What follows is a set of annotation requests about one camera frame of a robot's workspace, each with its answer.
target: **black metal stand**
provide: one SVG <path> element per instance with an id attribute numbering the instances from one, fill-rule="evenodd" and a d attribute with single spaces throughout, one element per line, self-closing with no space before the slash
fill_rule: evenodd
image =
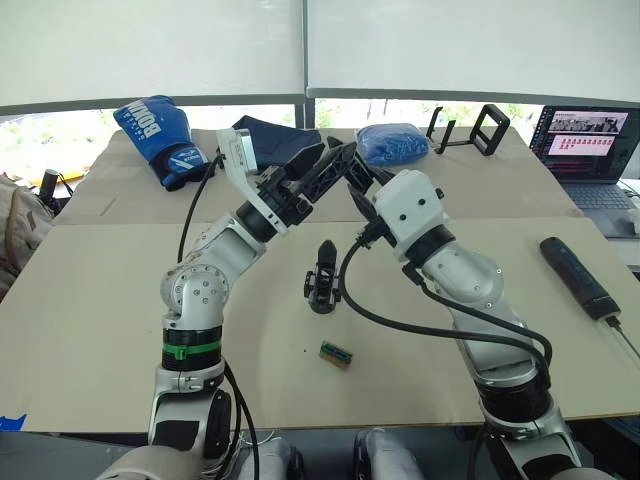
<path id="1" fill-rule="evenodd" d="M 429 122 L 429 128 L 427 129 L 427 138 L 429 138 L 429 140 L 431 140 L 434 143 L 437 143 L 437 142 L 435 142 L 431 138 L 431 134 L 433 133 L 433 129 L 436 126 L 436 120 L 438 119 L 438 115 L 440 114 L 441 111 L 442 111 L 442 107 L 437 107 L 433 111 L 433 115 L 431 116 L 431 122 Z M 480 127 L 482 126 L 482 122 L 484 121 L 487 115 L 489 115 L 489 117 L 491 117 L 493 121 L 496 122 L 497 124 L 496 131 L 493 133 L 493 136 L 491 138 L 489 138 L 484 132 L 480 130 Z M 480 150 L 480 153 L 482 153 L 484 156 L 491 155 L 496 151 L 496 148 L 498 148 L 498 144 L 500 144 L 500 141 L 502 140 L 502 137 L 507 131 L 507 128 L 509 128 L 510 123 L 511 122 L 509 121 L 507 116 L 504 113 L 502 113 L 502 111 L 498 107 L 496 107 L 492 103 L 488 103 L 484 107 L 482 107 L 482 110 L 480 111 L 480 115 L 478 115 L 478 119 L 476 120 L 475 125 L 471 129 L 469 140 L 449 142 L 449 137 L 451 136 L 453 127 L 456 124 L 455 120 L 449 120 L 449 123 L 447 124 L 447 129 L 445 130 L 444 136 L 442 137 L 442 141 L 440 142 L 438 148 L 435 149 L 435 152 L 440 155 L 444 152 L 445 148 L 447 147 L 474 144 L 478 148 L 478 150 Z"/>

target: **black cable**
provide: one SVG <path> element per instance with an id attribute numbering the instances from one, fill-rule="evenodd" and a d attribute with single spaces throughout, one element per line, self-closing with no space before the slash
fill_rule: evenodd
<path id="1" fill-rule="evenodd" d="M 478 453 L 480 452 L 480 448 L 482 447 L 482 443 L 484 442 L 484 432 L 487 429 L 487 424 L 483 423 L 478 433 L 476 434 L 476 438 L 473 442 L 473 447 L 471 447 L 471 452 L 469 453 L 469 461 L 467 462 L 467 480 L 475 480 L 476 479 L 476 463 L 478 463 Z"/>
<path id="2" fill-rule="evenodd" d="M 213 174 L 216 171 L 216 165 L 218 164 L 218 162 L 220 162 L 221 159 L 222 157 L 218 155 L 211 162 L 211 164 L 207 168 L 207 171 L 204 174 L 204 177 L 202 177 L 202 180 L 200 181 L 200 185 L 198 185 L 198 190 L 196 190 L 196 193 L 193 196 L 193 200 L 191 200 L 191 205 L 189 205 L 189 212 L 187 213 L 187 218 L 185 219 L 184 226 L 182 227 L 182 235 L 180 236 L 180 245 L 178 245 L 178 263 L 182 261 L 182 254 L 184 253 L 184 243 L 187 240 L 187 232 L 189 231 L 189 225 L 191 224 L 191 217 L 193 216 L 193 211 L 196 209 L 196 204 L 198 203 L 198 199 L 200 198 L 200 195 L 202 194 L 202 191 L 204 190 L 204 187 L 207 184 L 209 177 L 213 176 Z"/>
<path id="3" fill-rule="evenodd" d="M 58 174 L 58 177 L 60 177 L 60 181 L 62 182 L 62 184 L 64 185 L 64 188 L 67 189 L 67 193 L 69 194 L 70 197 L 73 197 L 73 189 L 69 186 L 69 184 L 67 183 L 67 180 L 64 178 L 64 175 L 62 175 L 61 173 Z"/>
<path id="4" fill-rule="evenodd" d="M 609 325 L 611 328 L 615 329 L 618 331 L 618 333 L 622 336 L 622 338 L 624 338 L 625 342 L 627 342 L 627 345 L 629 345 L 629 347 L 631 348 L 631 350 L 633 350 L 633 353 L 636 354 L 636 356 L 638 357 L 638 359 L 640 359 L 640 352 L 638 351 L 638 349 L 633 345 L 633 343 L 631 343 L 631 340 L 629 340 L 629 337 L 627 337 L 624 332 L 622 331 L 622 327 L 620 326 L 620 320 L 618 320 L 617 317 L 614 317 L 613 315 L 610 317 L 607 317 L 605 319 L 605 321 L 607 322 L 607 325 Z"/>
<path id="5" fill-rule="evenodd" d="M 229 381 L 229 384 L 231 385 L 231 388 L 233 388 L 233 391 L 237 392 L 242 411 L 244 412 L 244 416 L 247 419 L 247 424 L 249 425 L 249 435 L 251 436 L 251 448 L 253 450 L 253 478 L 254 480 L 260 480 L 260 451 L 258 449 L 258 436 L 256 435 L 256 427 L 253 424 L 253 419 L 251 418 L 251 412 L 249 412 L 247 402 L 242 396 L 242 392 L 238 387 L 238 383 L 236 382 L 236 378 L 234 377 L 228 362 L 224 367 L 224 376 Z"/>
<path id="6" fill-rule="evenodd" d="M 534 332 L 533 330 L 529 330 L 528 328 L 520 327 L 518 325 L 514 325 L 513 323 L 509 323 L 501 318 L 494 317 L 493 315 L 489 315 L 488 313 L 481 312 L 480 310 L 476 310 L 475 308 L 467 307 L 466 305 L 462 305 L 461 303 L 454 302 L 453 300 L 449 300 L 448 298 L 442 297 L 435 292 L 429 290 L 427 284 L 423 281 L 420 284 L 420 288 L 422 292 L 429 297 L 431 300 L 434 300 L 445 307 L 453 308 L 454 310 L 458 310 L 459 312 L 466 313 L 467 315 L 474 316 L 479 318 L 480 320 L 484 320 L 485 322 L 492 323 L 493 325 L 497 325 L 498 327 L 504 328 L 505 330 L 510 330 L 512 332 L 518 333 L 522 336 L 532 338 L 540 342 L 540 344 L 544 347 L 544 359 L 547 362 L 547 365 L 551 365 L 551 357 L 553 356 L 553 347 L 551 346 L 551 342 L 544 335 Z"/>
<path id="7" fill-rule="evenodd" d="M 538 368 L 540 369 L 542 375 L 545 379 L 545 384 L 547 388 L 551 385 L 551 378 L 549 376 L 549 367 L 543 355 L 532 345 L 521 342 L 519 340 L 515 340 L 513 338 L 505 337 L 502 335 L 493 335 L 488 333 L 477 333 L 477 332 L 467 332 L 463 330 L 446 330 L 441 328 L 432 328 L 432 327 L 423 327 L 419 325 L 411 325 L 406 323 L 397 322 L 395 320 L 390 320 L 388 318 L 377 315 L 369 310 L 365 309 L 361 305 L 359 305 L 349 294 L 347 290 L 346 284 L 346 272 L 351 259 L 354 254 L 361 247 L 360 244 L 355 243 L 347 252 L 342 261 L 342 265 L 340 265 L 339 272 L 339 286 L 340 293 L 342 294 L 342 298 L 347 302 L 347 304 L 355 310 L 357 313 L 362 315 L 363 317 L 385 327 L 393 328 L 395 330 L 400 330 L 403 332 L 416 333 L 418 335 L 428 335 L 433 337 L 444 337 L 444 338 L 455 338 L 458 340 L 472 340 L 477 342 L 489 342 L 489 343 L 498 343 L 502 345 L 509 345 L 516 348 L 521 348 L 530 353 L 536 360 L 538 364 Z"/>
<path id="8" fill-rule="evenodd" d="M 225 363 L 225 376 L 227 376 L 227 364 Z M 227 454 L 222 461 L 222 465 L 220 466 L 220 470 L 216 474 L 214 480 L 221 480 L 222 477 L 227 472 L 227 468 L 229 468 L 229 464 L 231 463 L 231 459 L 235 454 L 236 448 L 238 448 L 238 441 L 240 440 L 240 428 L 242 423 L 242 407 L 240 406 L 240 395 L 238 394 L 238 390 L 232 388 L 233 390 L 233 398 L 234 404 L 236 406 L 236 424 L 233 430 L 233 437 L 231 438 L 231 444 L 227 450 Z"/>

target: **backpack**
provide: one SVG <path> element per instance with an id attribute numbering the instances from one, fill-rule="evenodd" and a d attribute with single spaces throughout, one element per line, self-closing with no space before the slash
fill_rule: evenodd
<path id="1" fill-rule="evenodd" d="M 52 222 L 53 213 L 36 195 L 0 174 L 0 302 Z"/>

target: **beige table surface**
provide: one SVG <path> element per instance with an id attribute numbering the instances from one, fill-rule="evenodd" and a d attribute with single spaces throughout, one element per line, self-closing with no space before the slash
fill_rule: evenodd
<path id="1" fill-rule="evenodd" d="M 468 138 L 469 131 L 455 129 L 452 140 Z M 323 129 L 321 133 L 323 138 L 354 138 L 353 129 Z M 439 129 L 436 138 L 441 134 Z M 215 131 L 194 130 L 193 138 L 208 156 L 215 156 Z M 401 168 L 426 172 L 434 185 L 444 190 L 444 206 L 455 218 L 582 216 L 513 128 L 492 156 L 482 156 L 473 145 L 450 147 L 443 155 L 430 152 L 422 160 L 395 170 Z M 315 205 L 307 221 L 361 220 L 346 185 L 344 179 L 340 180 Z M 178 191 L 167 192 L 129 138 L 119 131 L 78 185 L 57 223 L 181 223 L 196 188 L 196 184 L 189 183 Z M 194 221 L 215 220 L 224 211 L 235 211 L 243 202 L 226 177 L 217 175 L 209 181 Z"/>
<path id="2" fill-rule="evenodd" d="M 271 242 L 236 284 L 223 352 L 259 427 L 478 422 L 477 392 L 453 341 L 372 324 L 345 304 L 314 314 L 302 296 L 325 238 L 341 254 L 359 223 L 309 223 Z M 192 233 L 201 225 L 195 225 Z M 468 247 L 503 266 L 506 293 L 554 345 L 553 392 L 568 418 L 640 411 L 640 364 L 617 334 L 595 324 L 538 252 L 557 235 L 622 307 L 640 345 L 640 284 L 585 218 L 454 220 Z M 0 415 L 25 430 L 146 431 L 165 312 L 160 278 L 179 225 L 55 227 L 0 304 Z M 349 285 L 363 305 L 397 320 L 447 327 L 379 242 L 354 259 Z M 323 340 L 353 352 L 342 371 L 318 357 Z"/>

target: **blue boxing glove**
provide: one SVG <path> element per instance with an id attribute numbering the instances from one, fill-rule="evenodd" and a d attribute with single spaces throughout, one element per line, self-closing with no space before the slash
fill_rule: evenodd
<path id="1" fill-rule="evenodd" d="M 136 100 L 113 113 L 168 190 L 200 181 L 209 160 L 191 141 L 186 114 L 164 95 Z"/>

